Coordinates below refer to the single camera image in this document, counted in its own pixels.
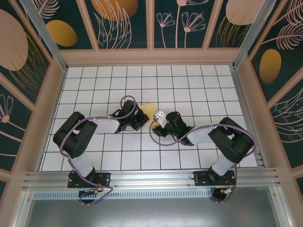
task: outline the purple cable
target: purple cable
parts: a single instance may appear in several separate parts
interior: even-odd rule
[[[180,139],[176,140],[175,142],[173,143],[169,143],[169,144],[162,144],[162,143],[159,143],[158,141],[156,141],[153,137],[152,137],[152,125],[156,122],[156,120],[153,120],[150,127],[149,127],[149,135],[152,139],[152,141],[154,141],[155,143],[159,144],[160,146],[165,146],[165,147],[168,147],[168,146],[172,146],[176,143],[179,143],[182,139],[184,139],[186,136],[188,136],[189,134],[191,134],[192,132],[194,131],[197,131],[197,130],[200,130],[200,129],[208,129],[208,128],[214,128],[214,127],[218,127],[218,126],[221,126],[221,127],[226,127],[226,128],[231,128],[231,129],[235,129],[237,131],[240,131],[242,133],[244,133],[245,135],[247,135],[249,138],[251,138],[251,140],[253,141],[254,143],[254,148],[252,149],[251,152],[247,153],[244,157],[247,157],[248,155],[251,155],[252,153],[254,153],[258,147],[258,141],[246,130],[244,129],[241,129],[241,128],[238,128],[236,126],[233,126],[233,125],[229,125],[229,124],[210,124],[210,125],[203,125],[203,126],[199,126],[197,128],[193,128],[191,131],[189,131],[188,133],[186,133],[184,136],[182,136]],[[235,187],[237,186],[237,164],[235,165]],[[216,199],[215,197],[213,197],[213,193],[214,193],[214,190],[216,189],[216,187],[212,188],[212,191],[211,191],[211,200],[213,202],[221,202],[223,203],[223,201],[220,201],[218,199]],[[224,202],[227,202],[232,196],[232,192],[231,194],[229,195],[229,197],[227,199],[224,200]]]
[[[122,107],[122,101],[123,101],[125,98],[127,98],[127,97],[132,98],[133,101],[134,101],[134,107],[133,107],[133,109],[131,110],[131,112],[129,112],[127,115],[125,115],[125,116],[123,116],[123,117],[104,117],[104,116],[100,116],[100,117],[87,117],[87,118],[84,118],[84,119],[82,119],[81,121],[79,121],[78,123],[76,123],[76,124],[71,128],[71,130],[66,134],[66,136],[64,137],[64,139],[63,139],[63,141],[62,141],[62,143],[61,143],[61,145],[60,145],[60,153],[61,153],[63,156],[67,157],[69,164],[71,165],[71,167],[73,168],[73,170],[76,172],[76,174],[78,174],[78,176],[79,176],[83,181],[85,181],[85,182],[87,182],[87,183],[89,183],[89,184],[91,184],[91,185],[93,185],[93,186],[96,186],[97,188],[107,188],[107,189],[110,189],[110,190],[109,190],[105,195],[103,195],[100,199],[94,200],[93,202],[91,202],[91,203],[89,203],[89,204],[86,204],[86,203],[83,203],[83,202],[82,202],[83,196],[86,195],[86,194],[83,194],[83,195],[80,197],[80,202],[81,202],[82,205],[89,206],[89,205],[94,205],[94,204],[100,202],[104,197],[106,197],[108,194],[110,194],[110,193],[113,191],[113,188],[112,188],[112,187],[109,187],[109,186],[102,186],[102,185],[99,185],[99,184],[90,182],[90,181],[88,181],[84,176],[82,176],[82,175],[79,173],[79,171],[76,169],[76,167],[74,166],[74,164],[71,162],[69,155],[63,153],[63,146],[64,146],[66,140],[68,139],[68,137],[72,134],[72,132],[73,132],[80,124],[82,124],[82,123],[85,122],[85,121],[88,121],[88,120],[95,120],[95,119],[115,119],[115,120],[120,120],[120,119],[123,119],[123,118],[126,118],[126,117],[130,116],[130,115],[135,111],[135,109],[136,109],[136,100],[135,100],[135,98],[134,98],[133,96],[124,96],[124,97],[121,99],[121,101],[120,101],[120,106],[121,106],[121,107]]]

